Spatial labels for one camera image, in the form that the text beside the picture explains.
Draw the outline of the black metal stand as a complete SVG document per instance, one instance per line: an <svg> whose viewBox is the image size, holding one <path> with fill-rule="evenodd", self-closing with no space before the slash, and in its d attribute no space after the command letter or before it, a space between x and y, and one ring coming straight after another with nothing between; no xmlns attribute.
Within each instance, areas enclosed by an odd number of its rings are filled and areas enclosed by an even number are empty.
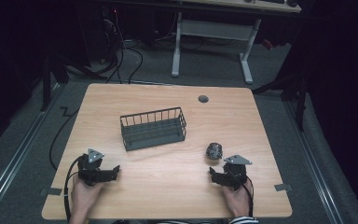
<svg viewBox="0 0 358 224"><path fill-rule="evenodd" d="M270 83L252 90L253 94L260 94L268 90L282 90L283 101L296 100L295 121L300 131L304 130L303 116L306 109L307 92L307 54L301 50L291 47L288 51L277 76Z"/></svg>
<svg viewBox="0 0 358 224"><path fill-rule="evenodd" d="M56 52L50 52L46 55L43 61L43 94L42 94L42 111L47 111L51 103L51 77L55 77L59 84L66 84L69 81L69 76L66 72L66 66L70 65L76 70L84 74L86 77L104 80L104 77L97 75L88 68L76 63Z"/></svg>

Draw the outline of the person's left hand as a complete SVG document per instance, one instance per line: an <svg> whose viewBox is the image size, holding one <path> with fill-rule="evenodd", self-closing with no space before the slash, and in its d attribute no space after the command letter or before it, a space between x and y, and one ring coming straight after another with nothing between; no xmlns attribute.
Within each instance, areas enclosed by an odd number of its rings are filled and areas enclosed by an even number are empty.
<svg viewBox="0 0 358 224"><path fill-rule="evenodd" d="M95 186L90 187L76 175L73 178L71 217L87 218L104 186L104 183L97 183Z"/></svg>

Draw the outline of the person's right hand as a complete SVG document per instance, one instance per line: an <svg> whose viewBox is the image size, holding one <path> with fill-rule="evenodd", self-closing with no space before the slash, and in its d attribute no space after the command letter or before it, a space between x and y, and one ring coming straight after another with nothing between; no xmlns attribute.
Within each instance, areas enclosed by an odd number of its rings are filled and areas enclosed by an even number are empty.
<svg viewBox="0 0 358 224"><path fill-rule="evenodd" d="M233 190L230 187L222 186L221 190L227 202L228 210L234 217L251 217L253 212L253 183L248 180L244 187Z"/></svg>

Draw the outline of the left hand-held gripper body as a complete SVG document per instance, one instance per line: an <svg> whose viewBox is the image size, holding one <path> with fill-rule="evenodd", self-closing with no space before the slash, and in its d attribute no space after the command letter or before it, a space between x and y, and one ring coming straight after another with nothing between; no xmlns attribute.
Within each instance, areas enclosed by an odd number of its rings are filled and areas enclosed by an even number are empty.
<svg viewBox="0 0 358 224"><path fill-rule="evenodd" d="M100 166L104 154L89 148L88 152L83 154L78 163L78 176L86 185L93 187L97 183L109 182L114 179L113 170L101 170Z"/></svg>

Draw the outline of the metal floor rail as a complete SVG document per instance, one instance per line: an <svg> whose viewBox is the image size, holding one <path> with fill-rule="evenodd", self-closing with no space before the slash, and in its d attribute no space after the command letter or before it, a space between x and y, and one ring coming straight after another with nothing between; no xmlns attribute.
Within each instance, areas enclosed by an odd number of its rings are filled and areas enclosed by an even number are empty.
<svg viewBox="0 0 358 224"><path fill-rule="evenodd" d="M337 209L336 202L333 198L330 188L328 187L324 175L315 159L310 143L303 131L301 131L296 123L295 107L292 103L282 103L286 113L288 114L292 125L296 131L297 138L299 139L301 150L305 159L305 163L308 166L310 176L314 183L314 186L318 192L319 198L323 204L324 211L327 214L331 224L344 224L341 214Z"/></svg>
<svg viewBox="0 0 358 224"><path fill-rule="evenodd" d="M42 85L34 89L32 98L21 108L0 137L0 202L20 170L46 119L51 105L64 90L64 84L52 86L51 102L42 108Z"/></svg>

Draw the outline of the dark wire basket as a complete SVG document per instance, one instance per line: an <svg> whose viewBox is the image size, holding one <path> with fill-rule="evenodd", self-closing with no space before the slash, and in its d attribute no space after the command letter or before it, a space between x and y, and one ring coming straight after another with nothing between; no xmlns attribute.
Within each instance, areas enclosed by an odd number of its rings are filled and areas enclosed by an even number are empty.
<svg viewBox="0 0 358 224"><path fill-rule="evenodd" d="M181 107L171 107L120 117L127 151L177 143L186 139L186 119Z"/></svg>

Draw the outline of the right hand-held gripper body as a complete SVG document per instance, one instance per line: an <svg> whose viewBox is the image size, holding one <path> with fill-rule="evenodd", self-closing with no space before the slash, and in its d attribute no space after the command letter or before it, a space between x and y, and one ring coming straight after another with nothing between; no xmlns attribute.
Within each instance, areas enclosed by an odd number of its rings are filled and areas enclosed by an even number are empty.
<svg viewBox="0 0 358 224"><path fill-rule="evenodd" d="M224 172L215 174L215 182L222 186L232 187L234 190L243 187L248 180L246 165L251 162L241 155L225 158L224 162Z"/></svg>

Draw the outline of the white-legged background desk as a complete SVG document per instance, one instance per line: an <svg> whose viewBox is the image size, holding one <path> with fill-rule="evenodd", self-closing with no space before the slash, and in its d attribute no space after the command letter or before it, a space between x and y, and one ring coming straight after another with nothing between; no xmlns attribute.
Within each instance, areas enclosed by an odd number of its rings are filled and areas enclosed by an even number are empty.
<svg viewBox="0 0 358 224"><path fill-rule="evenodd" d="M301 12L296 0L178 0L180 7L197 5L200 7L218 7L219 9L249 9L251 12ZM251 25L233 24L223 21L206 21L204 19L183 19L182 13L177 14L175 49L172 58L172 76L180 74L181 37L183 35L220 38L245 41L247 46L239 54L241 69L247 84L253 83L248 64L248 57L255 42L261 23L261 17L255 18Z"/></svg>

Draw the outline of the dark patterned round object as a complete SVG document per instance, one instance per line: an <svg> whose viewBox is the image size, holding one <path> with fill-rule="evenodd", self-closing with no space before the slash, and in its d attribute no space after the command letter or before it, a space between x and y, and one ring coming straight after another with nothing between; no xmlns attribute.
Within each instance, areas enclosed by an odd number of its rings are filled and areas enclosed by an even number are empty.
<svg viewBox="0 0 358 224"><path fill-rule="evenodd" d="M218 143L211 143L207 146L206 156L211 160L219 160L223 156L222 146Z"/></svg>

